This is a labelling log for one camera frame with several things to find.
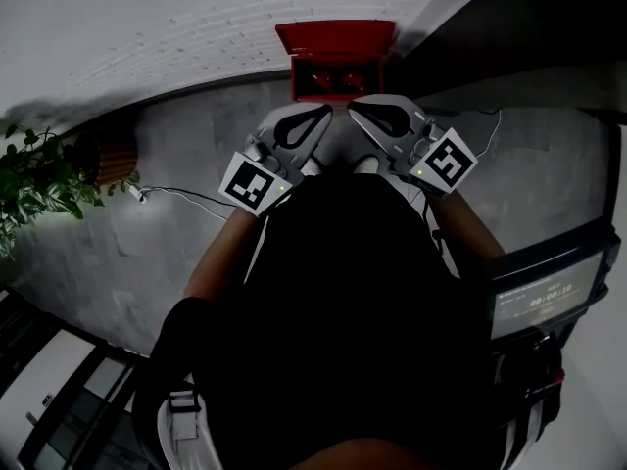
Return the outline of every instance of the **plant pot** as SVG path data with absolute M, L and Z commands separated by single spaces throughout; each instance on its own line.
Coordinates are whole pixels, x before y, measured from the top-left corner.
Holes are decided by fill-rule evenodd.
M 81 166 L 97 186 L 126 179 L 137 167 L 137 145 L 129 130 L 83 133 L 75 147 Z

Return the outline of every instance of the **red box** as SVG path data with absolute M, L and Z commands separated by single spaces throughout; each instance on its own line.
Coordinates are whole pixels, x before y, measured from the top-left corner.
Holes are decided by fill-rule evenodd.
M 278 24 L 276 33 L 292 56 L 292 99 L 350 101 L 383 92 L 381 62 L 394 27 L 391 21 Z

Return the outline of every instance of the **digital display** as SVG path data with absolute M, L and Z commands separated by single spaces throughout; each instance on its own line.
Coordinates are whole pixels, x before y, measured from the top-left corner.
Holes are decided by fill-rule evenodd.
M 522 287 L 497 294 L 492 339 L 534 327 L 588 300 L 603 253 Z

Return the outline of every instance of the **open red lid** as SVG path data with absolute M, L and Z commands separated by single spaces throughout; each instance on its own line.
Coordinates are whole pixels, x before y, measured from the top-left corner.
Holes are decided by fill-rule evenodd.
M 276 26 L 288 54 L 387 54 L 392 45 L 391 21 L 311 21 Z

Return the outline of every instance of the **white shoe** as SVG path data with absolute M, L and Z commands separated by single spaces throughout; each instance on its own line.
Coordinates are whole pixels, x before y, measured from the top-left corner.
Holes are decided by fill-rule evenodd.
M 305 165 L 303 165 L 301 172 L 304 176 L 320 176 L 322 174 L 322 169 L 320 168 L 320 165 L 318 165 L 314 157 L 311 157 L 305 162 Z
M 363 158 L 355 167 L 353 174 L 376 174 L 379 169 L 379 159 L 370 155 Z

